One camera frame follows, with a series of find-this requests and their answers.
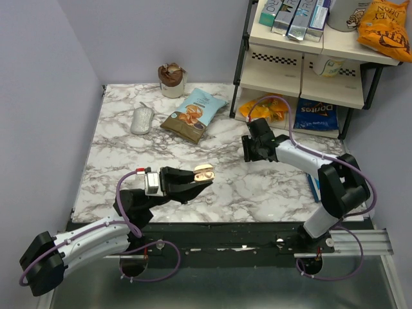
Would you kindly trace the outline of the beige earbud charging case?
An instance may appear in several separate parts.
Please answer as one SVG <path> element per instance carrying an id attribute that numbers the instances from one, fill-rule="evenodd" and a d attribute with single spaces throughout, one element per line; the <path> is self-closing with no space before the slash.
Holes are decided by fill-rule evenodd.
<path id="1" fill-rule="evenodd" d="M 215 178 L 214 168 L 211 164 L 198 165 L 193 170 L 195 182 L 213 181 Z"/>

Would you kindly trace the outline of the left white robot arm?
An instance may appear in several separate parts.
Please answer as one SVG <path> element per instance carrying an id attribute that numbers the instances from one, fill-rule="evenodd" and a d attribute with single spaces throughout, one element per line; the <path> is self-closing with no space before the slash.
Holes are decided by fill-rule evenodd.
<path id="1" fill-rule="evenodd" d="M 19 260 L 20 286 L 37 297 L 58 287 L 74 270 L 112 254 L 136 254 L 156 241 L 147 242 L 142 229 L 151 221 L 151 208 L 170 201 L 186 204 L 212 185 L 213 166 L 193 170 L 162 167 L 152 171 L 137 168 L 119 179 L 114 212 L 71 232 L 52 236 L 42 232 L 30 243 Z"/>

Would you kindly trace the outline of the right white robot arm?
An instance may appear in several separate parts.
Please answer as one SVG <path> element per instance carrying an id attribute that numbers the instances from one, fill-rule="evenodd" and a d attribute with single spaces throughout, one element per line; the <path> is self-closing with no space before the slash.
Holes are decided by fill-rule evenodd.
<path id="1" fill-rule="evenodd" d="M 296 236 L 297 247 L 311 252 L 319 238 L 339 220 L 371 196 L 356 159 L 350 154 L 330 156 L 305 148 L 286 135 L 275 136 L 263 118 L 247 123 L 249 135 L 242 137 L 244 160 L 267 160 L 291 165 L 319 182 L 321 206 L 303 223 Z"/>

